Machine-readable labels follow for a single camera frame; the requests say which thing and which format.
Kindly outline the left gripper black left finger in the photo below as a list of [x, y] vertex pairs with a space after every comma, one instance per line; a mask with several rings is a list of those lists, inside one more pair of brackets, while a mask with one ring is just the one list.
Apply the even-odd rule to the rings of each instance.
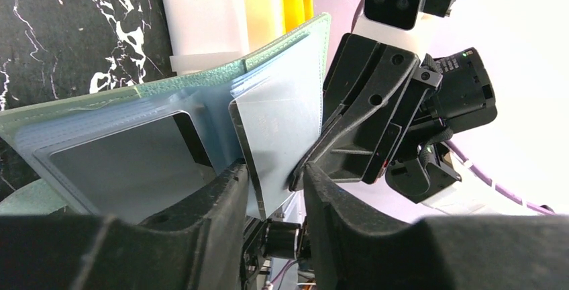
[[2, 289], [237, 289], [248, 169], [139, 225], [112, 215], [1, 218]]

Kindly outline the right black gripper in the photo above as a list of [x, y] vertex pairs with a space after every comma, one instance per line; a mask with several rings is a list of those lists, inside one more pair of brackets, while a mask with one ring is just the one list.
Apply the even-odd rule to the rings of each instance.
[[412, 52], [344, 34], [323, 84], [322, 134], [292, 172], [289, 189], [303, 189], [308, 162], [335, 183], [384, 177], [413, 203], [461, 181], [444, 160], [448, 140], [496, 119], [490, 77], [475, 48], [427, 57], [399, 101], [418, 65]]

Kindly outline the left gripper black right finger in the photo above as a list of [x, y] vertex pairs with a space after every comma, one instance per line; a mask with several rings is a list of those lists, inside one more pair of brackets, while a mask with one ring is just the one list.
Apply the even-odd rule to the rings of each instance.
[[408, 224], [303, 169], [319, 289], [567, 289], [563, 215], [436, 215]]

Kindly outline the silver credit card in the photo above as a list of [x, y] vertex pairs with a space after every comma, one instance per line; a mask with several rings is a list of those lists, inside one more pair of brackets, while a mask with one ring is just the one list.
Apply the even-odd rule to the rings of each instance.
[[246, 213], [265, 220], [291, 196], [291, 173], [320, 136], [321, 79], [272, 75], [231, 94], [229, 114], [250, 173]]

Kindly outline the dark grey credit card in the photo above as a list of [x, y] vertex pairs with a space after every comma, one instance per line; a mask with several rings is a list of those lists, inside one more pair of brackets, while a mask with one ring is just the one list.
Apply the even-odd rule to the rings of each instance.
[[53, 152], [49, 159], [87, 212], [134, 224], [216, 176], [184, 111]]

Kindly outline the green card holder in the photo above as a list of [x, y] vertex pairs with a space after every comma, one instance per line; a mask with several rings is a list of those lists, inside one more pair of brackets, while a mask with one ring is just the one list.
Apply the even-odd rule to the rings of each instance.
[[182, 111], [191, 116], [219, 175], [245, 158], [229, 114], [231, 92], [272, 75], [308, 75], [319, 76], [322, 96], [330, 24], [331, 16], [323, 13], [253, 53], [208, 70], [2, 111], [2, 139], [39, 179], [3, 200], [1, 214], [47, 215], [59, 209], [93, 214], [79, 203], [49, 156]]

